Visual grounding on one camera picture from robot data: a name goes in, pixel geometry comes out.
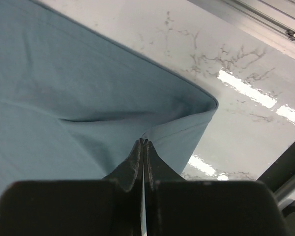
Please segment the blue-grey t-shirt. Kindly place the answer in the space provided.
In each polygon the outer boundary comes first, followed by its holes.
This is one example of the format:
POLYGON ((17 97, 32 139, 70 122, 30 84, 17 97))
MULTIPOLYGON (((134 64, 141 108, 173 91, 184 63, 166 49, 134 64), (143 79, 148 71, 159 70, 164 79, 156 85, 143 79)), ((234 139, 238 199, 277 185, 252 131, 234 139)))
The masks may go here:
MULTIPOLYGON (((184 77, 30 0, 0 0, 0 196, 97 180, 137 140, 182 172, 218 108, 184 77)), ((147 233, 143 166, 142 233, 147 233)))

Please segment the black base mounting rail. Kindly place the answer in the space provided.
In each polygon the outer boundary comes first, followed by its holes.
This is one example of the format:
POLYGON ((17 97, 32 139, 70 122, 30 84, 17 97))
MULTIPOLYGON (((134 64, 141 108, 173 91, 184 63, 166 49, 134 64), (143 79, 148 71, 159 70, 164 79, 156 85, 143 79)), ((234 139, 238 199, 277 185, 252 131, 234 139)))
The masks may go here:
POLYGON ((295 142, 258 178, 274 194, 292 236, 295 236, 295 142))

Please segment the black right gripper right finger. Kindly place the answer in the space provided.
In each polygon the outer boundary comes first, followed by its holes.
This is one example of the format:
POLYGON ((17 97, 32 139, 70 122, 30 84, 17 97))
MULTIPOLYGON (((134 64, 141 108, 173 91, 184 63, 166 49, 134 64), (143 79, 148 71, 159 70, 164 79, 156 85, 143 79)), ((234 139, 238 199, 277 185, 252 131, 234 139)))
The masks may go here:
POLYGON ((150 236, 283 236, 273 194, 257 181, 187 181, 145 143, 144 179, 150 236))

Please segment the aluminium table edge rail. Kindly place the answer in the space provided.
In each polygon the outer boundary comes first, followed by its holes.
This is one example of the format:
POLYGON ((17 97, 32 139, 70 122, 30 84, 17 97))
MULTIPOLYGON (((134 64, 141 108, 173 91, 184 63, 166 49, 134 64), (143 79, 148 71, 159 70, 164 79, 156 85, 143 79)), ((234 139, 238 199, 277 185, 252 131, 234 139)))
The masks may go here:
POLYGON ((192 0, 191 3, 295 59, 295 0, 192 0))

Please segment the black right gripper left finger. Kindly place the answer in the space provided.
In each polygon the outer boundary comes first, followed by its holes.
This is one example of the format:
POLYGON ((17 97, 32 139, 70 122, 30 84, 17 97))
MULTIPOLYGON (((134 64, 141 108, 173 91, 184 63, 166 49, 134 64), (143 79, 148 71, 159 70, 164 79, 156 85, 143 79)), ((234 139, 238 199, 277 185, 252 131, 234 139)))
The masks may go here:
POLYGON ((17 181, 0 196, 0 236, 139 236, 144 141, 97 180, 17 181))

